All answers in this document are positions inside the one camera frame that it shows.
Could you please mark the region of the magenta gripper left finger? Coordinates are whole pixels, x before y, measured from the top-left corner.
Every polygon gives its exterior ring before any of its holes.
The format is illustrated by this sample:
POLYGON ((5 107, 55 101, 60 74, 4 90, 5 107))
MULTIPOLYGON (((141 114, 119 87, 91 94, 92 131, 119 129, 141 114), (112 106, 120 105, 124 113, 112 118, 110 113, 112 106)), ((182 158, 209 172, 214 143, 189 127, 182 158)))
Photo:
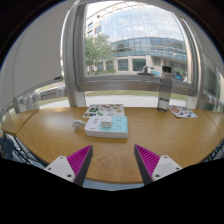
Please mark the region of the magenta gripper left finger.
POLYGON ((88 145, 68 157, 59 156, 45 171, 82 186, 93 156, 93 146, 88 145))

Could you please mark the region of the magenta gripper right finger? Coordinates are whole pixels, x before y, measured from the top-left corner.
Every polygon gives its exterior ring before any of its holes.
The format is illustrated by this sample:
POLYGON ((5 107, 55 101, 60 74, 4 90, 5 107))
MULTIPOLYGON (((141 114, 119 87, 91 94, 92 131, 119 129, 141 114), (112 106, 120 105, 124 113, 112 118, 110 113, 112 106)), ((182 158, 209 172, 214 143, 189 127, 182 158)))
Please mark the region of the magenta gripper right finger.
POLYGON ((168 155, 159 156, 137 144, 134 145, 134 156, 145 185, 181 170, 181 167, 168 155))

